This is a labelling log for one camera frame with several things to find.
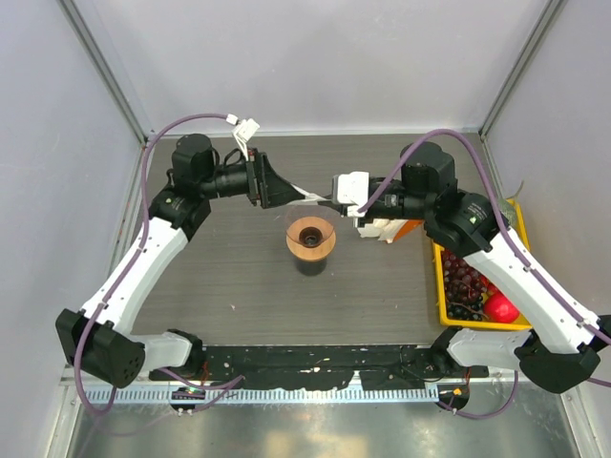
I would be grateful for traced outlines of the white paper sheet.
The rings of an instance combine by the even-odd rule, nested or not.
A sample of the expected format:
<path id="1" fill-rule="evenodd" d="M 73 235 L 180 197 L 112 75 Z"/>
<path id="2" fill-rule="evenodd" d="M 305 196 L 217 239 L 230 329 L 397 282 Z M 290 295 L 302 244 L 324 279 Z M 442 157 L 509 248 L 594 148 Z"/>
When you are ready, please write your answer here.
<path id="1" fill-rule="evenodd" d="M 323 197 L 316 193 L 308 192 L 295 184 L 291 186 L 303 197 L 305 202 L 331 202 L 331 197 Z"/>

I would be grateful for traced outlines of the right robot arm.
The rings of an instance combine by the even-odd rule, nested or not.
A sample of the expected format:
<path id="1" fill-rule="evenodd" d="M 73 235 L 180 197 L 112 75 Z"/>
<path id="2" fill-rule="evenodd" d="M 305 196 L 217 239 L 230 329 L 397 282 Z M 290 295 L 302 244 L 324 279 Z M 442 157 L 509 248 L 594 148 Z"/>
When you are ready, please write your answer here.
<path id="1" fill-rule="evenodd" d="M 582 306 L 543 268 L 500 213 L 495 198 L 459 189 L 453 157 L 433 142 L 406 147 L 386 178 L 332 180 L 331 200 L 353 219 L 415 219 L 426 235 L 491 281 L 529 322 L 503 332 L 452 327 L 435 341 L 433 368 L 495 366 L 563 393 L 589 380 L 610 344 L 610 319 Z"/>

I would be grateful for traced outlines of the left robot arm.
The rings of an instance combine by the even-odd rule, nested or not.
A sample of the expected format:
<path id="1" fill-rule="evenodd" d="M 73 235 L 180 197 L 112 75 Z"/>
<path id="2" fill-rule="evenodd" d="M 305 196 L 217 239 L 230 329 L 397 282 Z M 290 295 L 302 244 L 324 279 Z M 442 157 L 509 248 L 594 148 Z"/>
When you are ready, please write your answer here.
<path id="1" fill-rule="evenodd" d="M 202 373 L 197 337 L 177 330 L 135 336 L 132 329 L 163 271 L 210 215 L 211 200 L 245 196 L 267 209 L 306 199 L 256 149 L 221 157 L 208 136 L 192 134 L 177 141 L 171 159 L 168 182 L 152 199 L 125 257 L 79 310 L 65 309 L 55 322 L 67 362 L 115 388 L 143 370 L 171 367 L 185 380 Z"/>

